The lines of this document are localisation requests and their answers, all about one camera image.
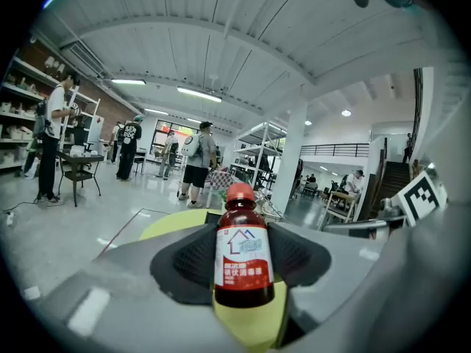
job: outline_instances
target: bottle label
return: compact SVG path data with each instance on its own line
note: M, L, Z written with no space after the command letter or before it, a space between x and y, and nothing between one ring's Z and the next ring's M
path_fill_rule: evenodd
M273 283L265 228L235 225L218 230L214 283L226 290L252 290Z

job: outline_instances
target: man in white t-shirt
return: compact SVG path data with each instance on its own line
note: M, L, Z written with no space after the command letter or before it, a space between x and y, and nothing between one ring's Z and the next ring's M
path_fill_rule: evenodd
M175 165L175 158L178 151L178 139L175 137L175 131L170 131L169 136L165 140L165 146L162 152L162 163L160 164L158 178L163 177L163 180L169 178L170 169Z
M347 177L347 182L345 183L345 190L349 193L349 195L354 196L358 195L361 192L363 176L363 171L357 170Z
M121 128L124 128L122 122L117 121L116 125L113 127L113 131L111 132L111 140L110 145L113 144L113 158L111 159L111 163L116 161L116 154L118 153L118 147L122 144L118 140L118 132Z
M60 124L62 118L69 116L75 118L80 110L65 110L65 92L75 85L78 85L77 73L69 72L62 82L56 86L47 100L46 105L46 129L41 137L43 141L43 153L39 165L39 193L38 201L45 196L52 204L59 202L59 198L54 195L54 175L56 171L56 151L60 139Z

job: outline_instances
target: brown bottle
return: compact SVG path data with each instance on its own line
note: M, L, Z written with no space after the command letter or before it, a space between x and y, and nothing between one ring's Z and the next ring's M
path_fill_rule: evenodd
M228 307L261 306L275 297L275 290L266 225L253 211L252 188L245 183L231 185L226 209L216 238L216 301Z

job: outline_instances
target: gray shirt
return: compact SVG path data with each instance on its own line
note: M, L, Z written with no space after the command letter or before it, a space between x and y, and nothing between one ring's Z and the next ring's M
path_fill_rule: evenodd
M199 134L199 144L201 150L198 151L197 155L188 158L188 164L197 168L208 168L211 155L216 153L216 144L213 138L207 133Z

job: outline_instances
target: man in black t-shirt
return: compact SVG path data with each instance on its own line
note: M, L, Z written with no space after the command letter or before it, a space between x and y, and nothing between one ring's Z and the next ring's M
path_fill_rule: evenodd
M138 147L137 142L142 136L142 119L142 115L137 115L132 123L128 123L124 126L121 159L119 161L118 172L116 173L116 179L120 179L122 182L130 180L129 176L132 164L134 163L134 155Z

